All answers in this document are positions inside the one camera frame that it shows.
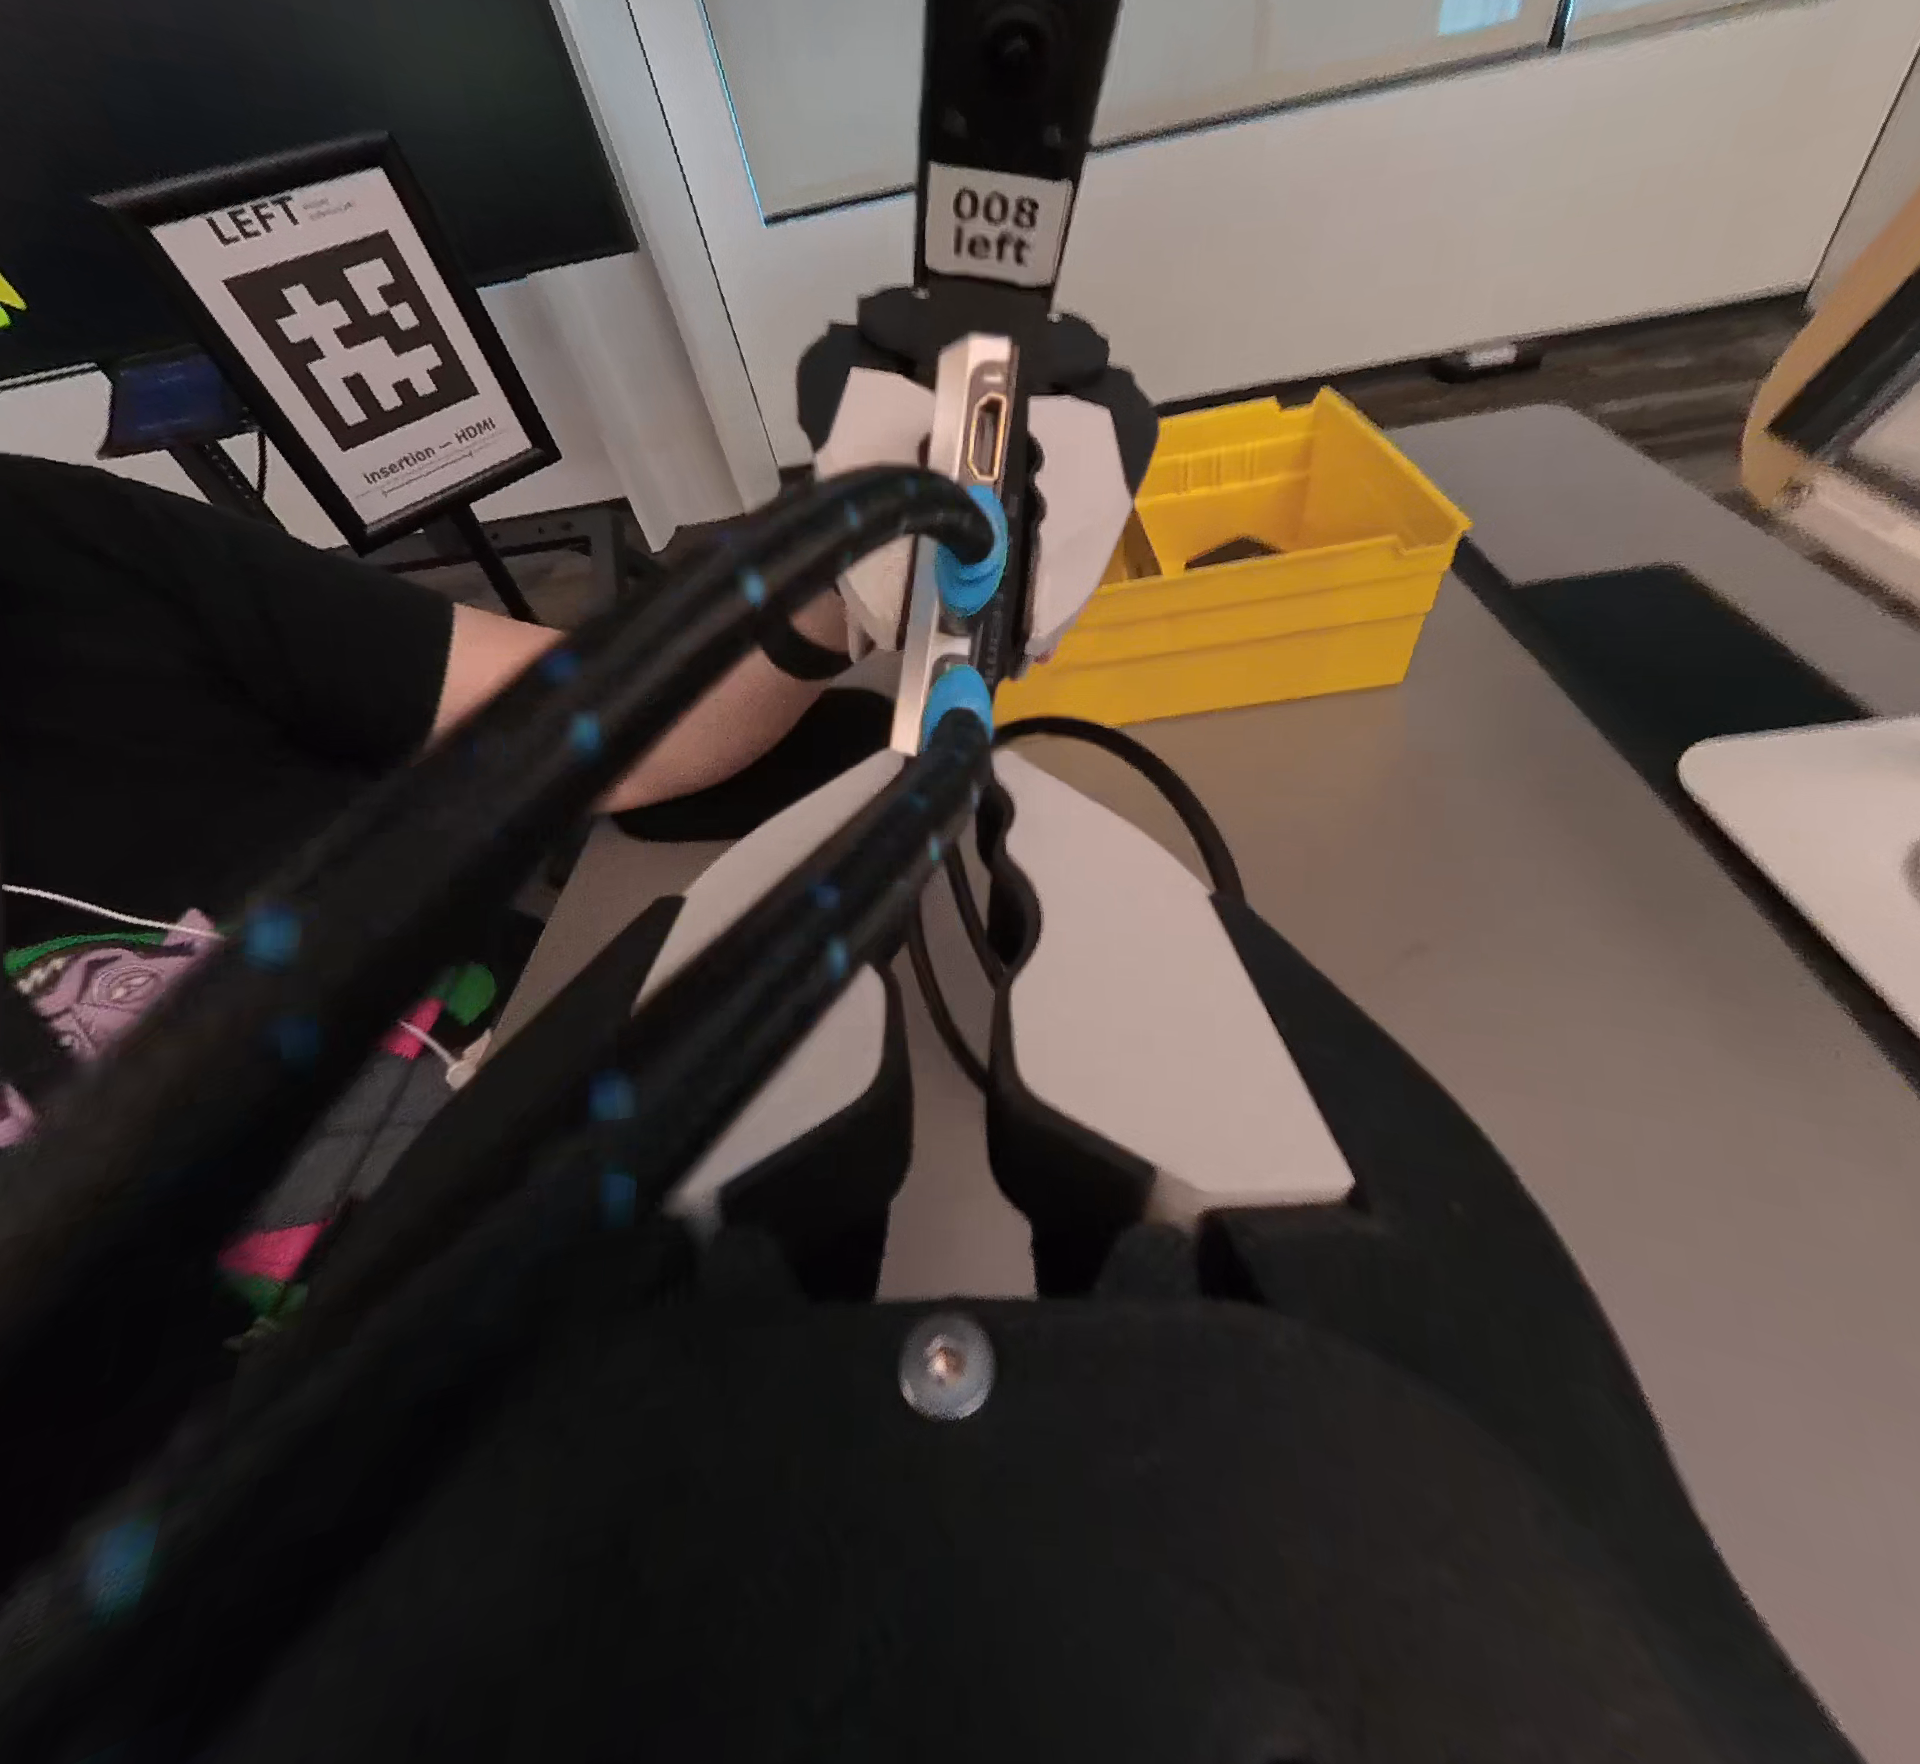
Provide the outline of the black framed marker sign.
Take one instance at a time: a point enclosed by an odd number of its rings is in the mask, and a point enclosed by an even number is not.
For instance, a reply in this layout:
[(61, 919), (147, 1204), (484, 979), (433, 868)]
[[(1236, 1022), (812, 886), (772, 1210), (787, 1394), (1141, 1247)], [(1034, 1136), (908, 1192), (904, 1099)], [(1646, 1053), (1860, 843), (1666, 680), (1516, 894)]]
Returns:
[(562, 452), (391, 133), (94, 204), (355, 555), (449, 525), (507, 613), (534, 620), (475, 507)]

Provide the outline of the silver hdmi switch hub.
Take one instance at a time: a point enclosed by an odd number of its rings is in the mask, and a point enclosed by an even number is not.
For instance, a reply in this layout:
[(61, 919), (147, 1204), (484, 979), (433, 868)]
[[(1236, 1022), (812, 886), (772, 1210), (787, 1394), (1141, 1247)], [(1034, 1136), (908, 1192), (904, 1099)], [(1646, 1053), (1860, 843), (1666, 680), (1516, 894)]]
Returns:
[(948, 713), (991, 718), (1015, 665), (1019, 518), (1011, 510), (1019, 352), (1008, 337), (963, 337), (938, 359), (930, 467), (977, 504), (991, 504), (995, 548), (967, 567), (929, 535), (914, 541), (900, 640), (891, 749), (918, 754)]

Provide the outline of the yellow plastic bin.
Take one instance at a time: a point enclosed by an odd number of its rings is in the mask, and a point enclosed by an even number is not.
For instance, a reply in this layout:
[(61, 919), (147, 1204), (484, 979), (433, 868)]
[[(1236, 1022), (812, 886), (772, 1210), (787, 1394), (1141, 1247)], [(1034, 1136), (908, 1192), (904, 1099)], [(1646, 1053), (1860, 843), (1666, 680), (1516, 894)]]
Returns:
[(996, 722), (1110, 728), (1398, 686), (1471, 521), (1331, 387), (1163, 418), (1130, 525)]

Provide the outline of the black wristband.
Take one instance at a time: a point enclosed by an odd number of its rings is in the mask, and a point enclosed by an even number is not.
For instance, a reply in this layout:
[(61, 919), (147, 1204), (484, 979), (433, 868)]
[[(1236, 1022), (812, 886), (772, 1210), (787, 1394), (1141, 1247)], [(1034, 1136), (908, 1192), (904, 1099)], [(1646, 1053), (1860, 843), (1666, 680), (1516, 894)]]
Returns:
[(796, 684), (828, 686), (853, 664), (848, 607), (836, 588), (794, 609), (762, 606), (754, 640), (762, 658)]

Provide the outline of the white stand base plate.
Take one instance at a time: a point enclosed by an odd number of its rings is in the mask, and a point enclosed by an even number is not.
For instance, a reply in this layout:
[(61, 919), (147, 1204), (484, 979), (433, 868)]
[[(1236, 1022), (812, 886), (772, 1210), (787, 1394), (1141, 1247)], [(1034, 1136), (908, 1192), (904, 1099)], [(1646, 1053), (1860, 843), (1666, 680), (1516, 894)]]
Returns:
[(1692, 745), (1697, 807), (1909, 1028), (1918, 1031), (1918, 718)]

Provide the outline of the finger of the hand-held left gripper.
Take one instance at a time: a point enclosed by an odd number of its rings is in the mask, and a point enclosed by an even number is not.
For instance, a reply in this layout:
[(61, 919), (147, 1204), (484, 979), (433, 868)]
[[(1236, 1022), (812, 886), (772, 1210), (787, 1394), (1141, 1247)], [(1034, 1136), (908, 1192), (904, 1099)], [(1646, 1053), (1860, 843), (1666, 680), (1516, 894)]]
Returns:
[[(820, 450), (820, 487), (876, 467), (919, 468), (932, 420), (932, 389), (909, 377), (853, 370)], [(839, 632), (853, 664), (900, 650), (918, 543), (898, 536), (838, 577)]]
[(1036, 522), (1020, 665), (1049, 662), (1098, 593), (1133, 515), (1113, 412), (1072, 396), (1032, 399)]

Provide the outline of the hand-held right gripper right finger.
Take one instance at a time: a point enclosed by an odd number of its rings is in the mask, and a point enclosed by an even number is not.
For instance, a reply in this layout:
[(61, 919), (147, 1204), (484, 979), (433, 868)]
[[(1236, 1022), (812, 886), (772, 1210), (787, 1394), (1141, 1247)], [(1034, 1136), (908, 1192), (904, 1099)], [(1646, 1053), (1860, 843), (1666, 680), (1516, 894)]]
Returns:
[(1023, 1207), (1070, 1176), (1125, 1207), (1338, 1207), (1353, 1174), (1212, 890), (1135, 822), (1017, 753), (1011, 804), (1025, 939), (995, 1006), (996, 1171)]

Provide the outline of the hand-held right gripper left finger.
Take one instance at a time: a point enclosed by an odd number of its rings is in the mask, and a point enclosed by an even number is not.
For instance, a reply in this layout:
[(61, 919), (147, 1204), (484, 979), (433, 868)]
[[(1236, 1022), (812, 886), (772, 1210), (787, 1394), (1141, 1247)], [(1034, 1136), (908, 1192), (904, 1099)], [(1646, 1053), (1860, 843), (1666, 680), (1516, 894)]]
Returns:
[[(878, 750), (823, 788), (732, 843), (685, 890), (682, 908), (638, 997), (645, 1005), (687, 962), (722, 936), (767, 892), (871, 803), (900, 775), (901, 757)], [(668, 1197), (665, 1210), (702, 1233), (722, 1222), (725, 1187), (866, 1099), (878, 1084), (889, 1001), (876, 966), (864, 966), (708, 1156)]]

